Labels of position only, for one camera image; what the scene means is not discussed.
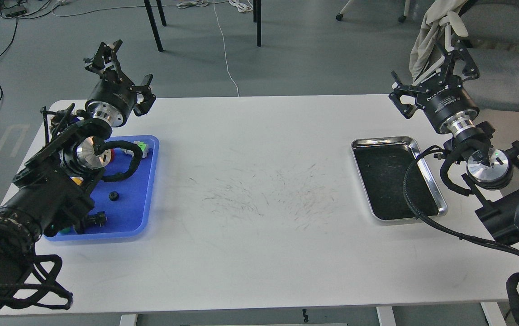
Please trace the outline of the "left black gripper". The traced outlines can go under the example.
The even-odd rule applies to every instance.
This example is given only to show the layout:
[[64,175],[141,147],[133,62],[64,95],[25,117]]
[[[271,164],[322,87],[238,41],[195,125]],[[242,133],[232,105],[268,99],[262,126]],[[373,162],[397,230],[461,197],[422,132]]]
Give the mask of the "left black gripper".
[[[85,110],[92,118],[105,120],[113,128],[125,125],[132,110],[137,117],[149,113],[157,98],[151,89],[153,74],[144,77],[143,85],[129,87],[116,83],[123,80],[117,60],[122,43],[122,40],[101,43],[93,57],[84,59],[84,68],[100,77],[85,103]],[[142,96],[140,102],[137,102],[138,95]]]

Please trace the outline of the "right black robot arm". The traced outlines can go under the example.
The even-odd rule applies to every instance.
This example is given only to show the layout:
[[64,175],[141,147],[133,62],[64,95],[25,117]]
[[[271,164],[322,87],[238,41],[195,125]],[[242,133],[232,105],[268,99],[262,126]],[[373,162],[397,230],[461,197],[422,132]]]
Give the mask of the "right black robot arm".
[[[402,183],[405,203],[417,219],[439,231],[519,257],[519,141],[500,150],[491,142],[493,126],[487,121],[474,123],[479,109],[463,83],[477,79],[479,70],[468,50],[461,43],[437,44],[436,48],[442,54],[441,62],[422,81],[406,85],[395,72],[391,73],[395,84],[389,99],[399,112],[410,119],[421,110],[437,134],[452,136],[442,147],[424,150],[407,167]],[[446,188],[478,198],[481,207],[475,214],[491,239],[466,235],[437,223],[411,198],[409,175],[428,154],[443,159],[439,175]],[[517,325],[518,287],[519,272],[506,282],[509,311]]]

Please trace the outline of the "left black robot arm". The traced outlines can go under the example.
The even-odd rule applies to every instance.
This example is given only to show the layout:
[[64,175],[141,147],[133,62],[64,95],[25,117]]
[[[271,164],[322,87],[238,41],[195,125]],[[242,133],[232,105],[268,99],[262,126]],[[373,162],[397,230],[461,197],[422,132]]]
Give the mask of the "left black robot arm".
[[71,104],[51,112],[45,145],[13,178],[18,191],[0,207],[0,309],[71,308],[73,294],[57,281],[62,259],[36,254],[35,245],[44,235],[84,225],[98,183],[129,179],[140,165],[138,144],[110,137],[131,113],[147,114],[156,95],[151,74],[138,85],[122,71],[117,59],[122,43],[101,43],[84,60],[84,68],[99,76],[84,109]]

